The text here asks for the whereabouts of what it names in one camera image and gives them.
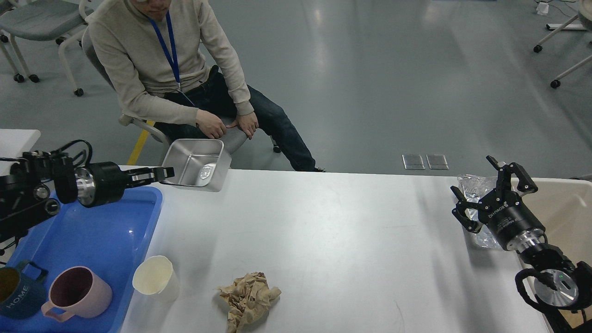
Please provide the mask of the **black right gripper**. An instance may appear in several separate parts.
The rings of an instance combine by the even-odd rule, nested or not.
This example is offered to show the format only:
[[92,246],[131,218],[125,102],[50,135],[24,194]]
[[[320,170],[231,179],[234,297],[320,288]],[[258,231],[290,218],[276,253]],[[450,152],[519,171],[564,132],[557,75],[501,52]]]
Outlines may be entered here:
[[[468,202],[459,188],[450,187],[457,198],[451,211],[453,216],[470,233],[479,233],[482,224],[486,225],[506,251],[523,252],[540,244],[545,227],[522,200],[522,196],[537,192],[538,186],[522,165],[516,162],[499,165],[491,155],[486,160],[498,172],[494,190],[474,203]],[[479,221],[468,217],[468,209],[479,211]]]

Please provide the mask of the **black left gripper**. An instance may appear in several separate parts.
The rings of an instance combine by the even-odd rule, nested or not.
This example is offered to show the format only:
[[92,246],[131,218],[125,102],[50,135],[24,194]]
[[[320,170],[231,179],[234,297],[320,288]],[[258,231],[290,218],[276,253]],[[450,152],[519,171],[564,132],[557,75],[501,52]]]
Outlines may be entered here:
[[141,187],[175,177],[173,167],[134,168],[121,171],[114,162],[89,164],[75,170],[77,198],[83,207],[118,202],[127,187]]

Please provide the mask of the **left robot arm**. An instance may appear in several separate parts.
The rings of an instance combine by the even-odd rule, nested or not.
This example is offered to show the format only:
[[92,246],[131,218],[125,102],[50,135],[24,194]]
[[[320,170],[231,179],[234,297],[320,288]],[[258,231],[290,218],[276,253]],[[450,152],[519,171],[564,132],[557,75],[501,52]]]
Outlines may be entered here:
[[28,230],[56,216],[61,204],[97,207],[118,202],[125,190],[160,183],[175,175],[172,167],[123,171],[114,162],[93,163],[93,148],[71,157],[71,141],[50,152],[29,151],[10,158],[9,174],[0,179],[2,241],[19,240]]

